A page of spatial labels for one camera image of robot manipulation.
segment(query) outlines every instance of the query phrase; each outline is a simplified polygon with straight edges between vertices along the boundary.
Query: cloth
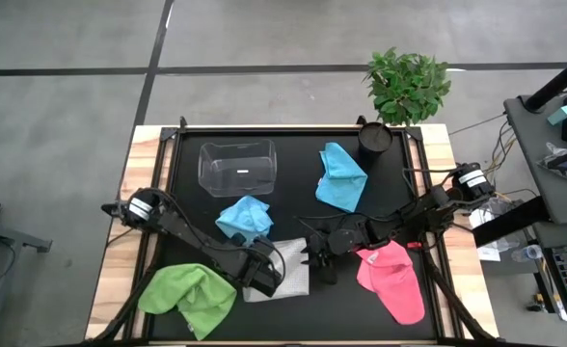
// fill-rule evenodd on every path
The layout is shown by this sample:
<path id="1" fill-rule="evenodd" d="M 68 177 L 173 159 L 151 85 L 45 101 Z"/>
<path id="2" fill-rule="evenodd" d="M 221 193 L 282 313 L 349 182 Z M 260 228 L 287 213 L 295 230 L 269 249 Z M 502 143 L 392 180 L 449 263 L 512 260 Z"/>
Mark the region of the cloth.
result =
<path id="1" fill-rule="evenodd" d="M 394 241 L 377 250 L 357 251 L 363 261 L 357 281 L 378 298 L 397 323 L 415 324 L 425 315 L 419 281 L 406 250 Z"/>
<path id="2" fill-rule="evenodd" d="M 273 221 L 266 214 L 268 207 L 268 204 L 246 196 L 223 210 L 215 224 L 229 238 L 241 233 L 245 236 L 244 245 L 249 246 L 254 243 L 255 238 L 268 235 L 273 225 Z"/>
<path id="3" fill-rule="evenodd" d="M 367 174 L 352 157 L 336 143 L 328 143 L 320 158 L 324 176 L 318 182 L 315 197 L 347 212 L 354 212 L 367 182 Z"/>
<path id="4" fill-rule="evenodd" d="M 138 308 L 152 314 L 174 306 L 185 317 L 197 340 L 207 337 L 226 318 L 236 289 L 201 264 L 168 266 L 157 271 L 138 301 Z"/>
<path id="5" fill-rule="evenodd" d="M 302 264 L 303 261 L 309 259 L 309 255 L 301 253 L 307 246 L 305 238 L 277 241 L 273 242 L 273 246 L 283 256 L 283 261 L 285 262 L 285 278 L 282 284 L 277 287 L 272 298 L 267 297 L 253 288 L 243 288 L 243 299 L 246 303 L 310 295 L 310 266 Z M 277 252 L 272 252 L 270 258 L 273 260 L 275 269 L 282 274 L 284 267 L 282 259 Z"/>

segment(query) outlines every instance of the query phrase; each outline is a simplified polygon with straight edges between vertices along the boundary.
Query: wooden table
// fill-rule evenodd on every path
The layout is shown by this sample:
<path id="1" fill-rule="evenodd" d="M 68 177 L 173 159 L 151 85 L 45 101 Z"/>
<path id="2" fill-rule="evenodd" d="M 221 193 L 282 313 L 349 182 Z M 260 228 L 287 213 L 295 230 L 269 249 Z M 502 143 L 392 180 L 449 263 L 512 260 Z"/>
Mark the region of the wooden table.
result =
<path id="1" fill-rule="evenodd" d="M 320 125 L 251 126 L 273 128 L 299 126 L 316 127 Z M 162 126 L 160 125 L 136 127 L 121 183 L 121 199 L 127 199 L 138 188 L 150 186 L 161 127 Z M 220 126 L 188 126 L 188 128 L 199 127 L 213 128 Z M 450 141 L 448 139 L 446 126 L 444 124 L 424 124 L 420 127 L 422 130 L 429 169 L 444 170 L 453 168 L 455 166 L 455 160 L 450 148 Z M 413 152 L 414 166 L 415 168 L 420 168 L 416 144 L 411 141 L 410 146 Z M 160 188 L 164 188 L 167 182 L 170 157 L 171 151 L 168 150 L 164 160 Z M 431 180 L 432 182 L 440 182 L 444 176 L 445 173 L 432 173 Z M 419 193 L 423 194 L 425 187 L 422 184 L 422 177 L 420 173 L 418 173 L 417 183 Z M 460 225 L 469 227 L 467 218 L 456 216 L 455 221 Z M 110 229 L 109 238 L 113 238 L 125 230 L 126 227 L 121 226 L 118 221 L 114 221 Z M 86 331 L 87 338 L 95 337 L 102 332 L 129 296 L 138 247 L 140 244 L 140 235 L 141 233 L 139 231 L 132 231 L 123 238 L 117 240 L 114 244 L 110 245 L 110 247 L 106 250 L 94 295 L 91 316 Z M 151 240 L 149 245 L 154 245 L 154 242 Z M 478 260 L 473 236 L 468 231 L 452 227 L 445 234 L 445 245 L 448 263 L 457 295 L 464 305 L 466 305 L 472 316 L 480 323 L 483 329 L 493 336 L 498 336 L 498 329 L 494 320 L 494 312 L 492 311 L 491 303 L 489 301 L 489 295 L 485 286 L 485 279 L 483 278 L 483 272 L 480 266 L 480 261 Z M 438 289 L 438 293 L 443 324 L 445 325 L 445 333 L 447 336 L 452 336 L 448 303 L 446 298 L 440 292 L 440 289 Z M 142 318 L 143 316 L 139 313 L 138 319 L 136 319 L 136 327 L 134 328 L 134 336 L 136 337 L 139 336 L 141 331 L 141 329 L 137 327 L 142 325 Z M 470 337 L 470 334 L 467 331 L 465 331 L 465 333 L 467 337 Z"/>

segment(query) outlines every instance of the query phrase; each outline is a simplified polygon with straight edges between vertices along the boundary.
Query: transparent bin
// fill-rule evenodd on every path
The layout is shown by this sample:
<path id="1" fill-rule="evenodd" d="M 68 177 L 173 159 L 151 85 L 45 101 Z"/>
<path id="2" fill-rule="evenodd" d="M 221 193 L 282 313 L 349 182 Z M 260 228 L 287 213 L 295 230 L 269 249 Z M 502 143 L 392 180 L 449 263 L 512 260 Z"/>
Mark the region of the transparent bin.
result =
<path id="1" fill-rule="evenodd" d="M 200 148 L 198 182 L 215 198 L 272 193 L 276 176 L 277 155 L 270 140 Z"/>

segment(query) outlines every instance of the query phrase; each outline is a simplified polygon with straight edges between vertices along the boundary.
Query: blue cloth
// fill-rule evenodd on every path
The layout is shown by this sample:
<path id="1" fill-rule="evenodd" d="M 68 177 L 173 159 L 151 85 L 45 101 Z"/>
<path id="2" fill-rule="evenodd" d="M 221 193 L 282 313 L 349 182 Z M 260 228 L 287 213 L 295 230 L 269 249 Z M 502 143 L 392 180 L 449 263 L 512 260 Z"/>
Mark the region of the blue cloth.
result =
<path id="1" fill-rule="evenodd" d="M 340 145 L 328 143 L 320 151 L 324 176 L 315 197 L 347 212 L 354 212 L 367 182 L 367 174 Z"/>
<path id="2" fill-rule="evenodd" d="M 241 198 L 233 206 L 219 214 L 215 224 L 229 238 L 240 232 L 245 236 L 245 246 L 254 243 L 259 236 L 266 236 L 273 221 L 266 214 L 269 205 L 250 196 Z"/>

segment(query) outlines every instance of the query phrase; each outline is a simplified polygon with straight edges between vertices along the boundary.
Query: concrete floor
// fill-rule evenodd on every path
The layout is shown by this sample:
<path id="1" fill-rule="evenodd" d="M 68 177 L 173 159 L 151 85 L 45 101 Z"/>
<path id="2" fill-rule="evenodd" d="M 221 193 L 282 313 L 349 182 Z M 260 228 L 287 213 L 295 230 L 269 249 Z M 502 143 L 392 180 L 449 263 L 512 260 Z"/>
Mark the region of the concrete floor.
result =
<path id="1" fill-rule="evenodd" d="M 0 68 L 146 67 L 163 0 L 2 0 Z M 362 64 L 393 45 L 451 63 L 567 62 L 567 0 L 177 0 L 162 67 Z M 556 70 L 451 72 L 449 130 L 487 120 Z M 361 73 L 158 76 L 147 124 L 334 123 L 373 115 Z M 84 335 L 144 76 L 0 77 L 0 222 L 54 239 L 16 264 L 0 346 Z M 503 119 L 451 137 L 487 164 Z M 535 189 L 516 147 L 501 191 Z M 487 278 L 500 334 L 567 346 L 567 324 L 522 307 L 531 276 Z"/>

